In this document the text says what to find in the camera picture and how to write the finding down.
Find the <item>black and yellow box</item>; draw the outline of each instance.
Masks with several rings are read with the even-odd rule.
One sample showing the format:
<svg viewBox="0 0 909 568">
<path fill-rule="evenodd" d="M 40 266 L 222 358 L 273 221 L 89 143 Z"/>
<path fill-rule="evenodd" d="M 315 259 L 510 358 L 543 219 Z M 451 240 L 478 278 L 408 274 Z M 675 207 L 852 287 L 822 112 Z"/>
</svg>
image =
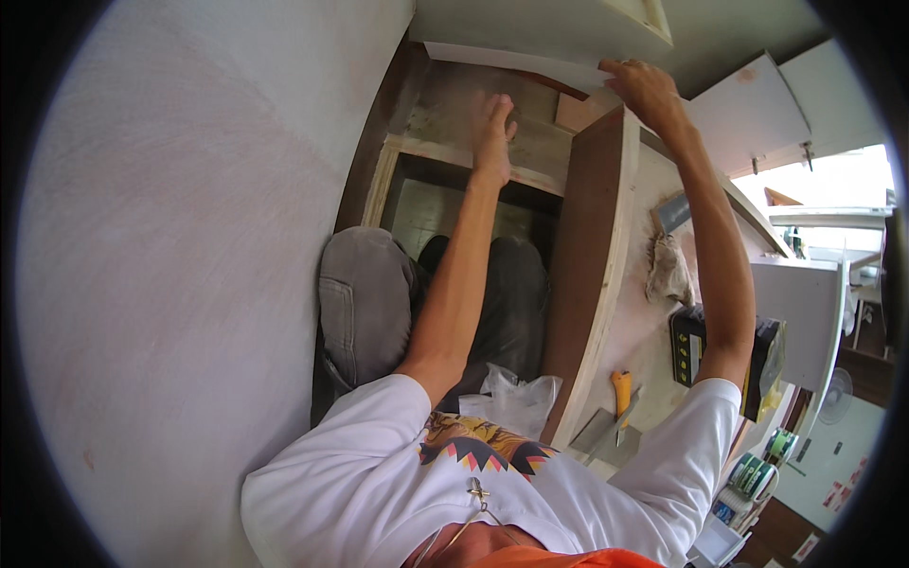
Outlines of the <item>black and yellow box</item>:
<svg viewBox="0 0 909 568">
<path fill-rule="evenodd" d="M 744 379 L 741 414 L 760 422 L 768 408 L 776 408 L 782 397 L 779 384 L 785 361 L 786 322 L 757 318 L 754 349 Z M 672 336 L 673 375 L 676 382 L 694 384 L 707 347 L 704 307 L 683 308 L 669 318 Z"/>
</svg>

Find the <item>graphic print on shirt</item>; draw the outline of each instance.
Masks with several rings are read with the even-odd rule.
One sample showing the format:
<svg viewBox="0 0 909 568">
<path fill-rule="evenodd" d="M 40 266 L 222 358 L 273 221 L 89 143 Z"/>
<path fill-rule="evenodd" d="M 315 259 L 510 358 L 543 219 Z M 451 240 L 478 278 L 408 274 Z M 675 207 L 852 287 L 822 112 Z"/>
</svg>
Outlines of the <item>graphic print on shirt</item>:
<svg viewBox="0 0 909 568">
<path fill-rule="evenodd" d="M 454 457 L 470 471 L 486 466 L 497 472 L 513 467 L 530 481 L 535 470 L 558 453 L 554 448 L 474 416 L 432 413 L 424 426 L 420 464 L 429 465 L 440 453 Z"/>
</svg>

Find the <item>cross pendant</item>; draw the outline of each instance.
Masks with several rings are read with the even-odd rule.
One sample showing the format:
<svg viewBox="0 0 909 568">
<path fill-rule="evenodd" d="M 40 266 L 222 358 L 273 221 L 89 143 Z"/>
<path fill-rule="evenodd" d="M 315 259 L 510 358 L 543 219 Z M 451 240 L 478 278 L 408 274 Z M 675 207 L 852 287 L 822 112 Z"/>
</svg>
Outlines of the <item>cross pendant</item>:
<svg viewBox="0 0 909 568">
<path fill-rule="evenodd" d="M 470 480 L 474 488 L 468 489 L 467 492 L 471 495 L 476 495 L 480 499 L 480 504 L 486 503 L 486 497 L 489 496 L 489 492 L 480 486 L 480 480 L 477 478 L 471 477 Z"/>
</svg>

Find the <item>gold necklace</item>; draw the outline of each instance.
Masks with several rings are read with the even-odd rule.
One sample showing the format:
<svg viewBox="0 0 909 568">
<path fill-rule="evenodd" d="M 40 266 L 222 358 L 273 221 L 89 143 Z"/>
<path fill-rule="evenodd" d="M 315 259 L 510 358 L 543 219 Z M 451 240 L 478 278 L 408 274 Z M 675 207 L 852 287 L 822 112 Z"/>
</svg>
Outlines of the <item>gold necklace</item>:
<svg viewBox="0 0 909 568">
<path fill-rule="evenodd" d="M 479 479 L 477 479 L 477 478 L 475 478 L 475 477 L 471 477 L 471 478 L 470 478 L 470 481 L 471 481 L 471 485 L 472 485 L 473 487 L 472 487 L 471 489 L 468 489 L 467 492 L 470 493 L 471 495 L 473 495 L 474 497 L 476 497 L 476 498 L 478 498 L 478 499 L 480 500 L 480 510 L 477 511 L 476 513 L 474 513 L 469 519 L 467 519 L 467 522 L 464 523 L 464 524 L 461 526 L 461 530 L 459 530 L 459 531 L 452 537 L 452 540 L 448 541 L 448 544 L 446 544 L 446 545 L 445 545 L 445 548 L 443 548 L 441 551 L 439 551 L 439 553 L 441 554 L 441 553 L 444 553 L 446 550 L 448 550 L 448 547 L 451 546 L 452 544 L 454 544 L 455 541 L 458 539 L 458 537 L 461 536 L 461 534 L 464 532 L 464 529 L 466 529 L 466 528 L 470 525 L 470 523 L 472 523 L 473 521 L 475 521 L 475 520 L 476 520 L 476 517 L 480 516 L 481 513 L 486 513 L 486 514 L 488 514 L 489 516 L 493 517 L 493 520 L 494 520 L 499 526 L 502 527 L 502 530 L 505 531 L 505 534 L 507 534 L 507 535 L 509 536 L 509 538 L 511 538 L 511 540 L 514 541 L 515 544 L 517 544 L 518 546 L 520 546 L 521 543 L 518 542 L 518 540 L 517 540 L 516 538 L 514 538 L 514 535 L 512 534 L 511 531 L 508 530 L 508 527 L 506 527 L 504 524 L 502 524 L 502 521 L 499 521 L 499 518 L 496 517 L 496 516 L 493 514 L 493 512 L 489 510 L 489 506 L 488 506 L 488 504 L 486 503 L 486 497 L 488 497 L 488 496 L 490 495 L 490 493 L 489 493 L 488 491 L 486 491 L 486 490 L 480 485 L 480 480 L 479 480 Z M 426 554 L 429 552 L 429 549 L 433 547 L 433 544 L 435 544 L 436 539 L 439 538 L 439 534 L 442 533 L 442 529 L 439 529 L 438 531 L 436 531 L 436 532 L 433 534 L 433 537 L 432 537 L 431 539 L 429 539 L 429 544 L 427 544 L 426 547 L 420 552 L 420 555 L 416 557 L 416 560 L 414 561 L 414 568 L 416 568 L 417 566 L 419 566 L 420 563 L 423 561 L 423 559 L 425 558 Z"/>
</svg>

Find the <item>hand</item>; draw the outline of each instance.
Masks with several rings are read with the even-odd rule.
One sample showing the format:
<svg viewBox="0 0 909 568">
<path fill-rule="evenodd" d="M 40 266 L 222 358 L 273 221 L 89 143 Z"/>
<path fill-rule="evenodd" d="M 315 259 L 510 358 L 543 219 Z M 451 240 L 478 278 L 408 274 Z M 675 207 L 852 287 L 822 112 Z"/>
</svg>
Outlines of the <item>hand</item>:
<svg viewBox="0 0 909 568">
<path fill-rule="evenodd" d="M 511 178 L 508 161 L 508 143 L 517 132 L 517 123 L 505 129 L 505 119 L 514 109 L 508 95 L 492 95 L 488 99 L 483 91 L 474 95 L 472 133 L 474 138 L 474 173 L 477 179 L 502 189 Z"/>
<path fill-rule="evenodd" d="M 636 59 L 625 62 L 604 59 L 599 68 L 615 75 L 615 79 L 606 81 L 606 86 L 622 97 L 641 122 L 661 138 L 671 136 L 688 124 L 682 97 L 666 71 Z"/>
</svg>

